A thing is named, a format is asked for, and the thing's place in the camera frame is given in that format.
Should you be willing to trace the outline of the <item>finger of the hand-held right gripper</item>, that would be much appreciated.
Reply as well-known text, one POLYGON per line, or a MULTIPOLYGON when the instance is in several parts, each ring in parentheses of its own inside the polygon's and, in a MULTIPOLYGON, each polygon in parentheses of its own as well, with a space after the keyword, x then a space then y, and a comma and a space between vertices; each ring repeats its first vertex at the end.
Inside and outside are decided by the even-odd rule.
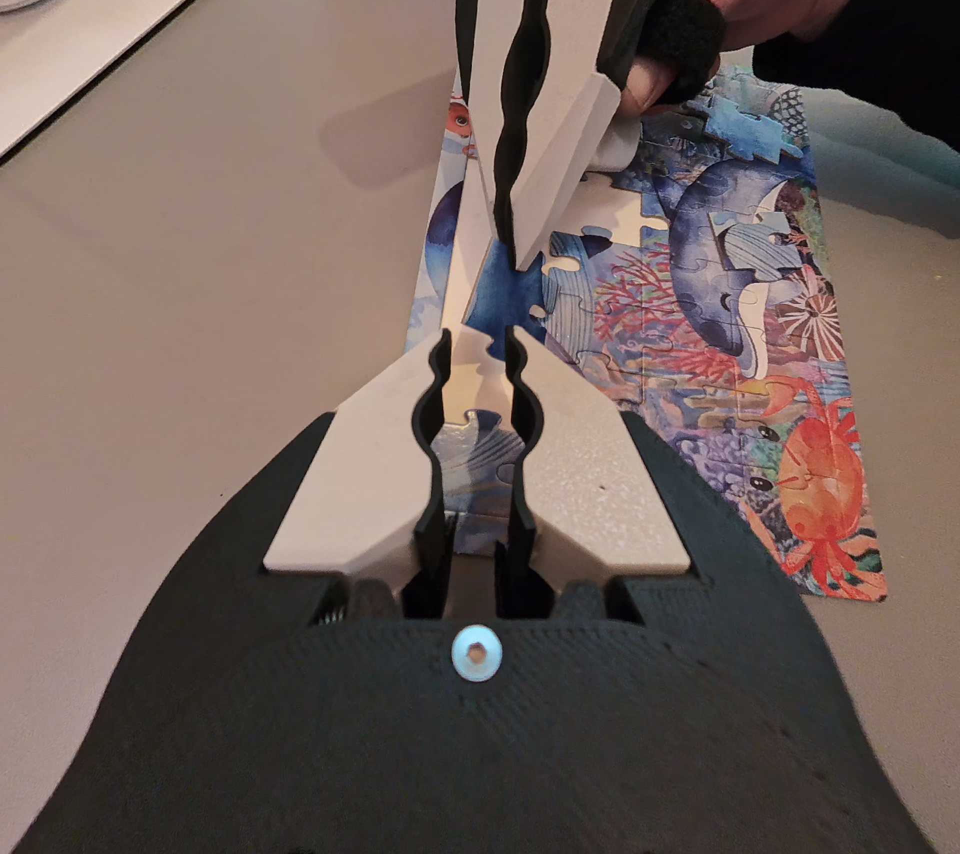
POLYGON ((477 0, 466 94, 490 229, 508 248, 535 245, 532 170, 535 0, 477 0))
POLYGON ((547 0, 549 58, 511 188, 516 267, 527 270, 563 215, 620 102, 596 62, 612 0, 547 0))

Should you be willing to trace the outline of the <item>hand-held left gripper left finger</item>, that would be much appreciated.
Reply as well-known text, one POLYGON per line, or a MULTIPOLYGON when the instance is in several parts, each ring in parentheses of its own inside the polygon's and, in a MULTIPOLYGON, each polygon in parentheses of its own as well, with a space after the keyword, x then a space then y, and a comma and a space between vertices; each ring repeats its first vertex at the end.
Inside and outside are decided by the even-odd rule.
POLYGON ((441 466, 451 334, 442 329, 337 408, 263 559, 274 572, 379 580, 407 616, 441 616, 450 580, 441 466))

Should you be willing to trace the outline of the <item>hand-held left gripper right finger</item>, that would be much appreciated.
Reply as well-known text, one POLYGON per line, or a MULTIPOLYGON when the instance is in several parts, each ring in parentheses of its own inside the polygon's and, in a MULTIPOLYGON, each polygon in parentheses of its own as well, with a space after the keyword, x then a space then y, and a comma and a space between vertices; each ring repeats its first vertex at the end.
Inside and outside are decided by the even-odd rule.
POLYGON ((514 465, 499 616, 548 616, 571 583, 681 575, 690 557, 617 405, 520 327, 505 332, 514 465))

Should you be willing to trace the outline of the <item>sea animals jigsaw puzzle board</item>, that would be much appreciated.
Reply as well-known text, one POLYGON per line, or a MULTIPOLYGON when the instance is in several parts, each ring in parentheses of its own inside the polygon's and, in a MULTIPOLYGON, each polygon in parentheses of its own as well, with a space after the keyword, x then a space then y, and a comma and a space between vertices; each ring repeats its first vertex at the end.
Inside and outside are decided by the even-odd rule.
MULTIPOLYGON (((642 123, 614 173, 582 177, 543 256, 544 345, 644 420, 731 502, 807 595, 880 602, 887 584, 860 441, 802 95, 726 66, 708 93, 766 116, 802 151, 742 161, 681 107, 642 123), (709 213, 786 215, 799 270, 728 269, 709 213)), ((405 350, 440 327, 454 367, 438 452, 455 550, 505 540, 512 392, 493 338, 464 323, 491 240, 474 131, 456 78, 405 350)))

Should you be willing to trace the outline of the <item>light blue coral puzzle piece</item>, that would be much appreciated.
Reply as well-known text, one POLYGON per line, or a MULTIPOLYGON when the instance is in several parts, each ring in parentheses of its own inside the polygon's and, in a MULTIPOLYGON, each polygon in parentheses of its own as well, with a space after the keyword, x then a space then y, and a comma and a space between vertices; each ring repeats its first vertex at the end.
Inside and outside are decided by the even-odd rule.
POLYGON ((782 153, 800 159, 803 152, 786 140, 784 127, 769 116, 742 113, 738 104, 709 92, 684 103, 683 108, 704 120, 703 136, 723 144, 727 152, 742 161, 764 160, 779 164, 782 153))

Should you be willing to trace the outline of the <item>blue purple puzzle piece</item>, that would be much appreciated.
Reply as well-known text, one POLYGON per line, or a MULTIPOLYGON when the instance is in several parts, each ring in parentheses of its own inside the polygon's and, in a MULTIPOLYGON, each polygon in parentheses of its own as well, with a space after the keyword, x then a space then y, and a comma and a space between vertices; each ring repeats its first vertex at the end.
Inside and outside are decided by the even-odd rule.
POLYGON ((530 312, 545 307, 543 266, 544 256, 538 253, 525 271, 513 270, 507 246, 496 237, 490 241, 463 323, 491 336, 487 352, 498 361, 505 359, 507 327, 522 327, 540 343, 546 339, 543 320, 530 312))

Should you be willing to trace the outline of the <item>white blue striped puzzle piece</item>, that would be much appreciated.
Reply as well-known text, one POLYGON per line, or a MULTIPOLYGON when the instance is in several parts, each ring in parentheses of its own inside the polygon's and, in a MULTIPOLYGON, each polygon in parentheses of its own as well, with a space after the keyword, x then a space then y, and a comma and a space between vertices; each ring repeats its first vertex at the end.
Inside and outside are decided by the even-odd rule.
POLYGON ((725 268, 752 272, 756 282, 776 282, 801 268, 785 213, 709 212, 708 216, 725 268))

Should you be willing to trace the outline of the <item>person's right forearm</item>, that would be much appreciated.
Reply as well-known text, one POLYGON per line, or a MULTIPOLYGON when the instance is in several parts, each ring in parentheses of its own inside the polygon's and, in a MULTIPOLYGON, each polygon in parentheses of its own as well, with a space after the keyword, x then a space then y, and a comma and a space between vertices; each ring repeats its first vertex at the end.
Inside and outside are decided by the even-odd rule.
POLYGON ((756 45, 752 68, 842 91, 959 150, 959 0, 850 0, 812 41, 756 45))

